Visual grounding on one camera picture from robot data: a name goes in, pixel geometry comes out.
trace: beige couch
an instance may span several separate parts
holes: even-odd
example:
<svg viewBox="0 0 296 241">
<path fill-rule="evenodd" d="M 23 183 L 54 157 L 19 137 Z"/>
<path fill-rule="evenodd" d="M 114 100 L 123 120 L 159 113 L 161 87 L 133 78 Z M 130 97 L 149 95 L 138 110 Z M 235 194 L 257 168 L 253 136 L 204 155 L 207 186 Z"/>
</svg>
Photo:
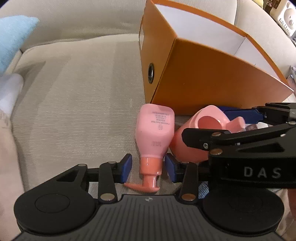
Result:
<svg viewBox="0 0 296 241">
<path fill-rule="evenodd" d="M 252 0 L 178 1 L 249 33 L 284 75 L 296 65 L 295 46 Z M 129 181 L 141 183 L 134 130 L 144 104 L 138 45 L 144 4 L 145 0 L 9 0 L 0 9 L 0 17 L 23 14 L 40 19 L 8 70 L 25 80 L 12 125 L 26 190 L 78 163 L 98 167 L 126 153 L 134 158 Z M 185 119 L 179 117 L 177 125 Z M 166 175 L 158 185 L 159 194 L 178 187 Z M 120 184 L 117 190 L 134 193 Z"/>
</svg>

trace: orange cardboard box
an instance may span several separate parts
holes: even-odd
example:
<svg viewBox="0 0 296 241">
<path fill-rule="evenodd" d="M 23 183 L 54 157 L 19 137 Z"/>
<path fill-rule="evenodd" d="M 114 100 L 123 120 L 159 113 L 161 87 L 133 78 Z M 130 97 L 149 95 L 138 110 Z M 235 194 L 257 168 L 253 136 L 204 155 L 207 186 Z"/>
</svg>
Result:
<svg viewBox="0 0 296 241">
<path fill-rule="evenodd" d="M 147 0 L 139 47 L 146 102 L 178 115 L 210 104 L 251 108 L 293 93 L 254 39 L 183 4 Z"/>
</svg>

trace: pink cup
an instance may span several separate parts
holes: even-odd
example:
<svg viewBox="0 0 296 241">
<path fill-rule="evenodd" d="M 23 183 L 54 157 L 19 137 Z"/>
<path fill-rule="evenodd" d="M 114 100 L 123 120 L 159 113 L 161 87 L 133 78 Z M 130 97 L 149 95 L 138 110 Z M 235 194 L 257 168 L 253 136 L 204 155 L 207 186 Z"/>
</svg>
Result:
<svg viewBox="0 0 296 241">
<path fill-rule="evenodd" d="M 245 127 L 243 117 L 230 121 L 218 107 L 209 105 L 181 126 L 173 137 L 170 149 L 180 162 L 201 162 L 208 159 L 208 151 L 187 147 L 182 140 L 182 132 L 186 128 L 229 130 L 231 133 L 239 132 Z"/>
</svg>

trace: metal rivet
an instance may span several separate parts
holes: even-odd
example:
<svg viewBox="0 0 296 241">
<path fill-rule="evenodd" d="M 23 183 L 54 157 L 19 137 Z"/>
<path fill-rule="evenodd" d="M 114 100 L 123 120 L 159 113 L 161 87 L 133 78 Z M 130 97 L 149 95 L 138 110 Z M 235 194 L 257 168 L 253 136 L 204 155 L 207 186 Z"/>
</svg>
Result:
<svg viewBox="0 0 296 241">
<path fill-rule="evenodd" d="M 184 201 L 189 201 L 189 202 L 191 202 L 191 201 L 193 201 L 193 200 L 196 199 L 196 196 L 195 196 L 194 194 L 192 194 L 192 193 L 185 193 L 185 194 L 182 195 L 181 198 L 182 198 Z"/>
<path fill-rule="evenodd" d="M 153 63 L 150 63 L 148 67 L 148 81 L 150 84 L 152 84 L 153 79 L 154 79 L 154 65 Z"/>
<path fill-rule="evenodd" d="M 216 155 L 220 155 L 222 152 L 223 151 L 221 149 L 215 148 L 210 151 L 210 154 L 216 156 Z"/>
<path fill-rule="evenodd" d="M 219 136 L 221 136 L 221 132 L 214 132 L 214 133 L 212 134 L 212 136 L 213 136 L 213 137 L 219 137 Z"/>
<path fill-rule="evenodd" d="M 104 201 L 111 201 L 115 198 L 115 196 L 112 193 L 104 193 L 100 196 L 100 198 Z"/>
<path fill-rule="evenodd" d="M 208 149 L 209 148 L 209 145 L 207 143 L 204 143 L 203 144 L 203 147 L 204 147 L 204 149 Z"/>
</svg>

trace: blue object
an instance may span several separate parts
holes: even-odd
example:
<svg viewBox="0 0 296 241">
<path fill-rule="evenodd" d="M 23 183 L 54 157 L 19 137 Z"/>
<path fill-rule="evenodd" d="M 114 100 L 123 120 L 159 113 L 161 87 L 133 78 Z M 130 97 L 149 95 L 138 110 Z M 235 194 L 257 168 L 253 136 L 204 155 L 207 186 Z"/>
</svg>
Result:
<svg viewBox="0 0 296 241">
<path fill-rule="evenodd" d="M 0 18 L 0 74 L 5 72 L 38 21 L 22 15 Z"/>
<path fill-rule="evenodd" d="M 203 199 L 209 193 L 209 183 L 202 182 L 198 187 L 198 199 Z"/>
<path fill-rule="evenodd" d="M 258 124 L 258 122 L 263 120 L 263 115 L 256 109 L 240 109 L 227 106 L 218 106 L 218 108 L 222 110 L 231 121 L 239 116 L 244 118 L 246 124 Z"/>
<path fill-rule="evenodd" d="M 165 155 L 165 167 L 167 169 L 170 180 L 175 183 L 177 181 L 177 177 L 175 173 L 174 162 L 170 159 L 168 155 Z"/>
<path fill-rule="evenodd" d="M 7 1 L 8 1 L 8 0 L 2 0 L 2 1 L 0 2 L 0 7 L 2 7 Z"/>
<path fill-rule="evenodd" d="M 133 163 L 133 158 L 132 158 L 132 155 L 129 154 L 128 159 L 122 166 L 121 183 L 126 183 L 128 179 L 128 175 L 131 171 L 132 163 Z"/>
</svg>

